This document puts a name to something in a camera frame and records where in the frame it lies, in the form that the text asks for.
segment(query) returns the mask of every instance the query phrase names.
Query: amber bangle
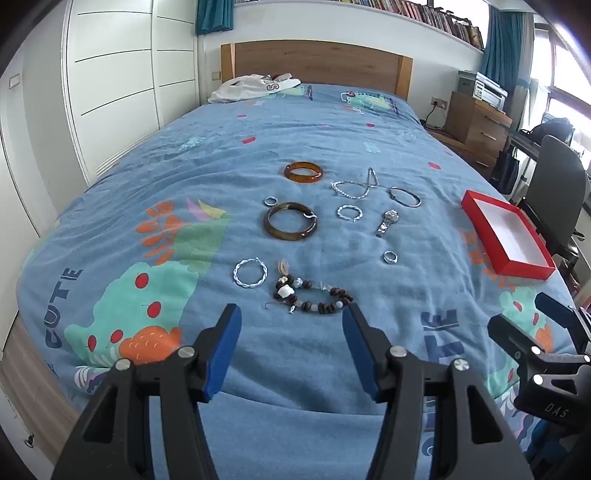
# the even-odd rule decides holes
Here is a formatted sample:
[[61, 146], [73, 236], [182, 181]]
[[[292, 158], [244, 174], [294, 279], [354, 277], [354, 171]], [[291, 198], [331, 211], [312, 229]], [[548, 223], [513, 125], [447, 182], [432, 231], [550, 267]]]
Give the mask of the amber bangle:
[[[298, 173], [293, 173], [293, 170], [297, 170], [298, 168], [305, 168], [306, 170], [315, 171], [314, 175], [300, 175]], [[297, 161], [290, 163], [288, 166], [285, 167], [285, 176], [293, 181], [298, 183], [314, 183], [322, 178], [322, 168], [320, 168], [315, 163], [309, 161]]]
[[[298, 210], [299, 212], [302, 212], [304, 217], [311, 220], [310, 226], [302, 232], [283, 232], [282, 230], [275, 228], [271, 225], [271, 217], [281, 210]], [[269, 208], [267, 214], [265, 215], [264, 226], [265, 230], [275, 238], [295, 242], [298, 240], [303, 240], [316, 231], [316, 228], [318, 227], [318, 218], [316, 214], [314, 214], [314, 212], [306, 205], [296, 202], [286, 202], [280, 203], [279, 205], [274, 205]]]

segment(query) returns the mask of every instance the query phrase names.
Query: red box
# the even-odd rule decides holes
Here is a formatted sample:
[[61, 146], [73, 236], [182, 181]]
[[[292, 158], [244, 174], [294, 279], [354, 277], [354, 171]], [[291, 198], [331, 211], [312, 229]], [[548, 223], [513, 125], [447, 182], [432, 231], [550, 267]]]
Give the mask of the red box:
[[546, 280], [556, 266], [534, 226], [516, 206], [467, 190], [462, 208], [474, 224], [495, 272]]

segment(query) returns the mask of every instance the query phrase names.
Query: light switch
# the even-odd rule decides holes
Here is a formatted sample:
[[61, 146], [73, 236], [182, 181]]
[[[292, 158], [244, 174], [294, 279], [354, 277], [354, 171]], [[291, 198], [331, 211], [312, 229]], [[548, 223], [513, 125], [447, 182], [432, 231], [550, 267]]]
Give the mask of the light switch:
[[14, 77], [10, 77], [10, 80], [8, 81], [8, 89], [10, 90], [11, 88], [16, 87], [20, 83], [21, 83], [21, 74], [17, 73]]

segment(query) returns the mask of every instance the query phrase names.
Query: blue bedspread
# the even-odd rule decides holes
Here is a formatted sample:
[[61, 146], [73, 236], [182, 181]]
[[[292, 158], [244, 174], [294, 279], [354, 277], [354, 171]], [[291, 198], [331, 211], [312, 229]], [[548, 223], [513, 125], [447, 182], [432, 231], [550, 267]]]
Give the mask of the blue bedspread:
[[[403, 100], [348, 90], [302, 85], [203, 106], [132, 150], [60, 216], [24, 266], [18, 304], [78, 408], [118, 358], [165, 358], [233, 302], [242, 333], [222, 393], [202, 407], [220, 479], [364, 478], [384, 407], [362, 390], [340, 315], [264, 307], [286, 259], [296, 277], [347, 289], [393, 344], [434, 362], [465, 356], [527, 448], [534, 419], [512, 406], [516, 364], [489, 340], [486, 324], [504, 313], [547, 350], [564, 351], [566, 331], [535, 309], [534, 297], [545, 291], [570, 304], [569, 292], [558, 272], [545, 282], [496, 275], [460, 201], [466, 189], [500, 195], [426, 133]], [[324, 178], [288, 180], [283, 168], [297, 160], [320, 164]], [[381, 187], [363, 200], [330, 188], [365, 181], [369, 167], [381, 186], [409, 189], [422, 205], [403, 207]], [[301, 242], [269, 236], [268, 196], [312, 208], [318, 230]], [[344, 204], [359, 206], [363, 218], [339, 219]], [[400, 219], [377, 238], [390, 209]], [[300, 229], [302, 217], [290, 213], [274, 222]], [[383, 262], [386, 250], [398, 254], [397, 265]], [[253, 257], [269, 278], [240, 288], [232, 270]], [[247, 282], [259, 274], [255, 264], [240, 273]], [[326, 301], [319, 291], [300, 297]], [[156, 421], [157, 409], [152, 414]], [[427, 476], [433, 418], [428, 409], [418, 478]], [[165, 471], [161, 453], [155, 464]]]

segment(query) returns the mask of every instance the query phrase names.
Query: teal curtain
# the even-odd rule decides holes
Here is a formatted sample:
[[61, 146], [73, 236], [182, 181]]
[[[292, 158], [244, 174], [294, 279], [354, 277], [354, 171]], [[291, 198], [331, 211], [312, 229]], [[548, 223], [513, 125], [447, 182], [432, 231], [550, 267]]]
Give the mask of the teal curtain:
[[197, 0], [195, 34], [234, 29], [234, 0]]
[[480, 72], [512, 94], [521, 61], [525, 13], [489, 8], [488, 41]]

